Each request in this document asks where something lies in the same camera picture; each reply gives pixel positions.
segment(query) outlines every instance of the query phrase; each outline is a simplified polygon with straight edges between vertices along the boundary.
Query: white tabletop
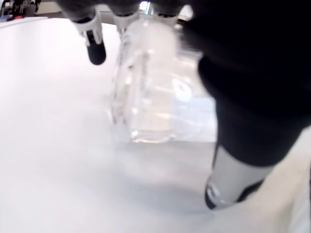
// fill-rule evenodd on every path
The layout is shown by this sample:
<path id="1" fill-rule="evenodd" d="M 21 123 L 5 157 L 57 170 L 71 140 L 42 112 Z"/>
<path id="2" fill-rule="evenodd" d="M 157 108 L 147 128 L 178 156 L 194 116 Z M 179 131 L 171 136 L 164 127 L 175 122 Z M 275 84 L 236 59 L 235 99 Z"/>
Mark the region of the white tabletop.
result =
<path id="1" fill-rule="evenodd" d="M 43 19 L 47 19 L 47 17 L 26 17 L 26 18 L 14 19 L 14 20 L 8 21 L 8 22 L 0 22 L 0 28 L 13 26 L 13 25 L 19 24 L 19 23 L 26 23 L 26 22 L 30 22 L 30 21 L 43 20 Z"/>
<path id="2" fill-rule="evenodd" d="M 253 198 L 211 212 L 212 144 L 113 142 L 119 36 L 103 32 L 107 61 L 94 66 L 66 19 L 0 29 L 0 233 L 286 232 L 311 131 Z"/>

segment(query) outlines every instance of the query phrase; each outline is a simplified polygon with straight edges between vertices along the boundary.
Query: clear plastic container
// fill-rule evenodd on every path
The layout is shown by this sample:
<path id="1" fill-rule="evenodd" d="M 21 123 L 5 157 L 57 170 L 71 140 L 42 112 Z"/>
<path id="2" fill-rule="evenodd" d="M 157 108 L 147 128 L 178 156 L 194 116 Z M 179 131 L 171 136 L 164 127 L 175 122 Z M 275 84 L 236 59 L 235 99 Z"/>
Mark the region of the clear plastic container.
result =
<path id="1" fill-rule="evenodd" d="M 124 142 L 216 141 L 214 100 L 173 28 L 137 20 L 121 37 L 112 118 Z"/>

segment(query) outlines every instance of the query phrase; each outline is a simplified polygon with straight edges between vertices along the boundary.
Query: white table surface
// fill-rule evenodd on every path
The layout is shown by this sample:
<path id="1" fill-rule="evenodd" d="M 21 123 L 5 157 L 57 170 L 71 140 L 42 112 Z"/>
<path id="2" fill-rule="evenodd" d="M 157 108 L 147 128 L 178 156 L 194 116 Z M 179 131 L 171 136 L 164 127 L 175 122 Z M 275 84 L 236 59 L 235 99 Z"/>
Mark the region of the white table surface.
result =
<path id="1" fill-rule="evenodd" d="M 48 19 L 47 17 L 26 17 L 26 18 L 18 18 L 8 22 L 0 22 L 0 28 L 13 26 L 15 24 L 26 23 L 36 20 Z"/>
<path id="2" fill-rule="evenodd" d="M 103 32 L 107 61 L 93 66 L 66 19 L 0 29 L 0 233 L 286 232 L 311 131 L 253 198 L 211 212 L 212 144 L 114 144 L 106 110 L 119 36 Z"/>

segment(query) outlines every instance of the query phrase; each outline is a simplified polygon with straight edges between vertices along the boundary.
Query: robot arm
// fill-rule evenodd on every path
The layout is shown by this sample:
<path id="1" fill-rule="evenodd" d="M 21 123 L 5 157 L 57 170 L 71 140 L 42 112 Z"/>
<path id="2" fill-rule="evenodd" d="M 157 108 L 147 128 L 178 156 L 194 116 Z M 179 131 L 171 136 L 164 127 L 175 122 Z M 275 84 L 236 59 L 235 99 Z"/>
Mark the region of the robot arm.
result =
<path id="1" fill-rule="evenodd" d="M 140 0 L 57 0 L 86 39 L 90 60 L 105 49 L 97 4 L 112 10 L 120 33 L 138 18 Z M 203 52 L 198 71 L 216 99 L 218 141 L 207 182 L 210 209 L 226 208 L 257 190 L 311 124 L 310 3 L 152 0 L 160 20 L 185 4 L 194 18 L 186 38 Z"/>

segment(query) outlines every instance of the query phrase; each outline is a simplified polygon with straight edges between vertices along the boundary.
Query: transparent bottle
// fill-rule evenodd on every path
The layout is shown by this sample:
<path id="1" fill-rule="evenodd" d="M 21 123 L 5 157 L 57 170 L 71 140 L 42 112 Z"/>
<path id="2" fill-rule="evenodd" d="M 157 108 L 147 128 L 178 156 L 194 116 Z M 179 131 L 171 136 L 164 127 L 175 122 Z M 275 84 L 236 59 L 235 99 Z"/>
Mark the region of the transparent bottle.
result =
<path id="1" fill-rule="evenodd" d="M 180 54 L 173 28 L 137 20 L 121 36 L 112 118 L 125 142 L 215 141 L 214 101 L 197 76 L 197 59 Z"/>

